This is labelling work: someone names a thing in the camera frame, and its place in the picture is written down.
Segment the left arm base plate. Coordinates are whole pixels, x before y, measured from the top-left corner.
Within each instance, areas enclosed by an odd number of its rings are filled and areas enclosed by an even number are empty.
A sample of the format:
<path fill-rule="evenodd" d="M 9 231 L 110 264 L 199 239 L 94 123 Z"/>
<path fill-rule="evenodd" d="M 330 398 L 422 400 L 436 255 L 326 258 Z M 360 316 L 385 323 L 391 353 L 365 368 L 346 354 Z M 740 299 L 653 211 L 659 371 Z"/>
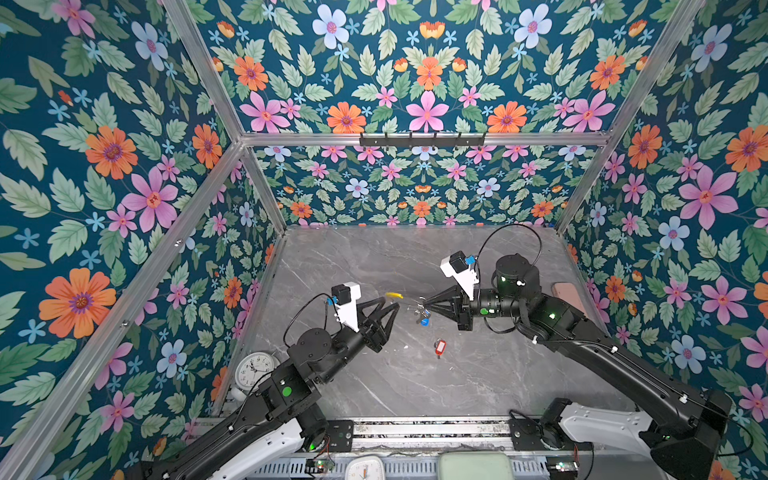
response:
<path fill-rule="evenodd" d="M 321 452 L 351 452 L 354 433 L 355 422 L 353 420 L 331 420 L 319 437 L 311 444 L 310 452 L 313 452 L 315 455 Z"/>

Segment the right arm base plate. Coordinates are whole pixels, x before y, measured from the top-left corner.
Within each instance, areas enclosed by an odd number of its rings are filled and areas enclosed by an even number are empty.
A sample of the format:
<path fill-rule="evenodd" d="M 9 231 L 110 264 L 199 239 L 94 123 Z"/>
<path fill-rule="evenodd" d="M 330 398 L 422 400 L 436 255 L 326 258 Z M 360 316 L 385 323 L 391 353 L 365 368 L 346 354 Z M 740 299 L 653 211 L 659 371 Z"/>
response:
<path fill-rule="evenodd" d="M 511 415 L 508 419 L 510 439 L 516 451 L 592 452 L 589 442 L 570 440 L 554 424 L 542 426 L 538 419 Z"/>

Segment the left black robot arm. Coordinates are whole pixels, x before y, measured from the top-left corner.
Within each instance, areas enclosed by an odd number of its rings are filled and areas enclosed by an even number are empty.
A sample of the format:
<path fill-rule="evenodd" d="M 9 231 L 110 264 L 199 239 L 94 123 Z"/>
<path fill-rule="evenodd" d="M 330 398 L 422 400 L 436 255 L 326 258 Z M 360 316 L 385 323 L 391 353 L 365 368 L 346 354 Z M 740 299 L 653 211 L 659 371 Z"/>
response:
<path fill-rule="evenodd" d="M 328 420 L 319 386 L 332 381 L 363 349 L 378 353 L 388 342 L 400 306 L 379 297 L 362 303 L 358 328 L 306 330 L 288 358 L 257 381 L 232 414 L 182 451 L 141 461 L 127 479 L 244 479 L 262 466 L 318 447 Z"/>

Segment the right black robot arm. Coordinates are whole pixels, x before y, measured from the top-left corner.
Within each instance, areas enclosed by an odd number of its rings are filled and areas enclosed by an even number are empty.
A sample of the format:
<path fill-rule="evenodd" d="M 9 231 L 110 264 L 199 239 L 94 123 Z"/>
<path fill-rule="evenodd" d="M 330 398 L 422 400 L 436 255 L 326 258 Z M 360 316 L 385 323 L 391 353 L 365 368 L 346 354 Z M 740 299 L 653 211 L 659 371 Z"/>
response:
<path fill-rule="evenodd" d="M 614 341 L 581 310 L 546 294 L 523 256 L 499 258 L 489 288 L 481 287 L 478 268 L 461 251 L 444 258 L 440 269 L 456 284 L 427 299 L 426 309 L 461 331 L 477 319 L 511 319 L 514 331 L 587 368 L 636 406 L 615 411 L 556 398 L 539 420 L 546 446 L 602 444 L 643 455 L 672 479 L 709 477 L 730 421 L 724 392 L 686 385 Z"/>

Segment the red key tag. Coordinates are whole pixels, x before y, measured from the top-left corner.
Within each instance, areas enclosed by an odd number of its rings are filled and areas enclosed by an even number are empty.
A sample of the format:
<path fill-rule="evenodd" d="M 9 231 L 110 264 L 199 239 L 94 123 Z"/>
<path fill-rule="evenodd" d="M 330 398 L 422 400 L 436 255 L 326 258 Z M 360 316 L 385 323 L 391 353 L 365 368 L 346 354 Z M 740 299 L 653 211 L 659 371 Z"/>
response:
<path fill-rule="evenodd" d="M 438 340 L 435 343 L 434 349 L 438 359 L 440 359 L 445 354 L 446 347 L 447 347 L 447 342 L 442 339 Z"/>

